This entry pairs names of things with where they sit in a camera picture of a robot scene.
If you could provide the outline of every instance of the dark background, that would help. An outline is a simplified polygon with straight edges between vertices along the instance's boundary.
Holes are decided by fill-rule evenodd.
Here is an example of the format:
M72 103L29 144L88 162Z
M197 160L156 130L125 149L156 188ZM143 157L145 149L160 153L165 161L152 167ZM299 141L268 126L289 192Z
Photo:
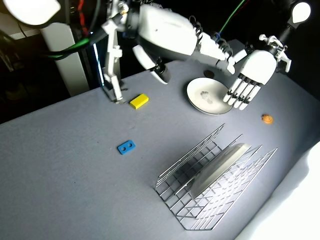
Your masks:
M164 8L170 8L186 18L194 15L208 34L218 32L229 15L237 7L241 0L155 0ZM228 40L238 39L242 43L251 43L259 48L259 35L278 35L290 15L289 6L292 0L246 0L240 11L234 15L229 24L223 30L221 37ZM288 45L287 55L292 59L292 66L288 76L297 84L302 86L315 98L320 100L320 82L318 80L318 65L320 63L320 38L319 23L319 2L307 0L312 8L310 19L301 24L294 36L286 44ZM84 6L92 9L96 1L85 1ZM79 25L73 26L79 32ZM46 43L41 35L35 35L18 40L27 49L46 49ZM107 41L98 44L101 64L104 65L104 52ZM123 57L120 59L121 77L125 78L142 72L133 55L132 47L135 42L122 39L119 34L119 43L123 49ZM0 50L9 51L7 46L0 42ZM90 80L90 88L99 86L95 57L92 56L92 49L80 53L80 57L86 56L90 59L91 71L86 71ZM54 61L49 59L21 59L22 68L9 72L7 67L0 61L0 123L14 119L26 113L43 108L50 104L69 98L68 91L60 77Z

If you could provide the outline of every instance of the small orange ball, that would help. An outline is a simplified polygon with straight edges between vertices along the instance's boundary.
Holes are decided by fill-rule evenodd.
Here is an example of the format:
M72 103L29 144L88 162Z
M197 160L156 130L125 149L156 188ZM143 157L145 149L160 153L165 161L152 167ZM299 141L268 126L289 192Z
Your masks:
M263 114L261 118L265 124L273 124L274 123L274 118L271 115Z

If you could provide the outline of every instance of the metal wire rack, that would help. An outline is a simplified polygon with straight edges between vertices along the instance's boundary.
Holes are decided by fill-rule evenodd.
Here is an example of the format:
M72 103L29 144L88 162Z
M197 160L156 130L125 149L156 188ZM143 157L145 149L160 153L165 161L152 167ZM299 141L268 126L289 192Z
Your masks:
M262 145L249 149L200 196L190 193L193 180L223 150L214 142L224 124L164 171L155 191L186 230L212 230L254 180L277 148L256 157ZM237 142L242 135L227 147Z

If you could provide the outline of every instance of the red wire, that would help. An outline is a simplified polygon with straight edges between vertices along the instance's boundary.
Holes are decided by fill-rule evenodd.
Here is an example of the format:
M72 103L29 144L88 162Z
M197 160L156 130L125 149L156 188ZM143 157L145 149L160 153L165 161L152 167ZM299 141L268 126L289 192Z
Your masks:
M245 7L245 5L247 5L249 2L250 2L250 0L246 1L246 2L242 5L242 7L240 7L239 10L232 16L231 19L233 19L238 13L240 13L241 9L243 9L243 8Z
M85 0L79 0L78 12L79 12L79 18L80 18L80 25L82 27L83 33L87 36L88 35L88 29L86 27L85 15L82 12L82 6L84 5L84 3L85 3Z

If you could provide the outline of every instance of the brown round object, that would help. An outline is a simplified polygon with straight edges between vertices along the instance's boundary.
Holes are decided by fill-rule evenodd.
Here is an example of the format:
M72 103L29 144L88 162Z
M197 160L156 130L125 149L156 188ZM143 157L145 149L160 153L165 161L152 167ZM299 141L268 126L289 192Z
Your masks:
M203 74L208 79L213 79L215 77L215 74L210 70L205 70Z
M274 118L271 115L263 114L261 118L265 124L273 124L274 123Z

